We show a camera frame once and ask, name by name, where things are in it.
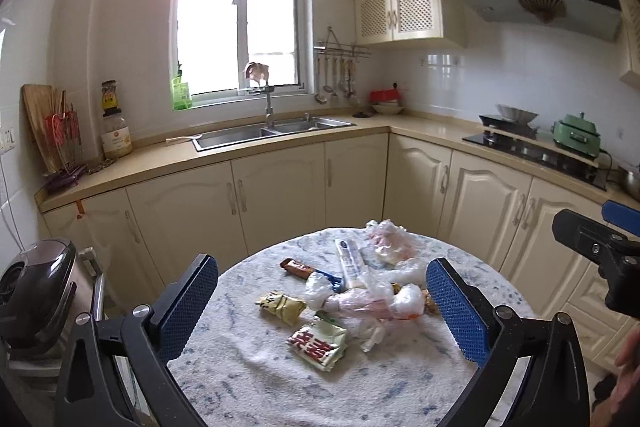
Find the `dish soap bottle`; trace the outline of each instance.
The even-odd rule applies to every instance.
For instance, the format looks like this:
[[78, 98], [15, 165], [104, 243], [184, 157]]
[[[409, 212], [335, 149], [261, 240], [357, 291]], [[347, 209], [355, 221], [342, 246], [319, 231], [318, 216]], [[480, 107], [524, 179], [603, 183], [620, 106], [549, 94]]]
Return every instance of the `dish soap bottle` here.
[[116, 160], [133, 150], [129, 126], [122, 116], [116, 97], [116, 82], [102, 83], [102, 149], [104, 156]]
[[178, 63], [178, 75], [171, 81], [171, 94], [174, 102], [174, 111], [190, 109], [193, 107], [189, 84], [182, 81], [182, 65]]

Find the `green pot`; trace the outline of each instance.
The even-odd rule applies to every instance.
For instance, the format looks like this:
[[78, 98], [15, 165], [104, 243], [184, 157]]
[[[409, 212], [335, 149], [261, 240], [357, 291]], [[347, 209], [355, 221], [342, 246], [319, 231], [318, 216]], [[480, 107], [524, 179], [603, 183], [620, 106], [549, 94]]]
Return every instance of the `green pot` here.
[[600, 135], [596, 132], [595, 124], [584, 119], [583, 112], [580, 116], [566, 115], [554, 124], [551, 131], [554, 142], [562, 148], [591, 158], [600, 155]]

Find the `screw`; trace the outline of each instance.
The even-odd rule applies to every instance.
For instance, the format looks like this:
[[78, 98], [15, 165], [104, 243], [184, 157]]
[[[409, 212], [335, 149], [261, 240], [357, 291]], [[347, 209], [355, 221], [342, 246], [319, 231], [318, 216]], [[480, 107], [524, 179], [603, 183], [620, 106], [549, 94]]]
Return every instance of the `screw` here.
[[82, 326], [83, 324], [87, 324], [87, 322], [89, 322], [89, 319], [91, 318], [91, 315], [89, 315], [88, 313], [81, 313], [78, 315], [78, 317], [76, 317], [76, 324], [78, 326]]
[[558, 322], [564, 324], [565, 326], [571, 324], [571, 317], [564, 312], [558, 312], [556, 317], [558, 317]]
[[498, 306], [495, 313], [498, 315], [498, 317], [506, 321], [513, 317], [513, 310], [508, 306]]
[[133, 308], [133, 316], [140, 319], [142, 317], [146, 317], [149, 311], [151, 311], [149, 306], [146, 304], [140, 304], [140, 306]]

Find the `human hand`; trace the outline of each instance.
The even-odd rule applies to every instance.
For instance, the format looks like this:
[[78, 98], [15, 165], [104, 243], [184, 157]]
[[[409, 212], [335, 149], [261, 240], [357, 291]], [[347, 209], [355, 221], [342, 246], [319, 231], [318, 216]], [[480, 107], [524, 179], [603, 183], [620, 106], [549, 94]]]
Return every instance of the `human hand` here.
[[622, 349], [616, 357], [616, 367], [622, 367], [618, 377], [618, 383], [613, 388], [609, 398], [611, 413], [615, 414], [620, 409], [620, 404], [625, 400], [631, 390], [640, 381], [640, 365], [635, 366], [634, 359], [640, 347], [640, 325], [637, 325], [626, 336]]

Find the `black rice cooker lid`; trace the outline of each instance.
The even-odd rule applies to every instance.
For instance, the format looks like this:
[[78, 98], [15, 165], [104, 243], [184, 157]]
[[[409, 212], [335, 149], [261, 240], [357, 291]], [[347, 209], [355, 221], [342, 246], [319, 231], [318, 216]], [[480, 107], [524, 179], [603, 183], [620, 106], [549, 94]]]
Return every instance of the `black rice cooker lid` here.
[[44, 239], [19, 254], [0, 279], [0, 337], [33, 342], [50, 323], [69, 283], [76, 247]]

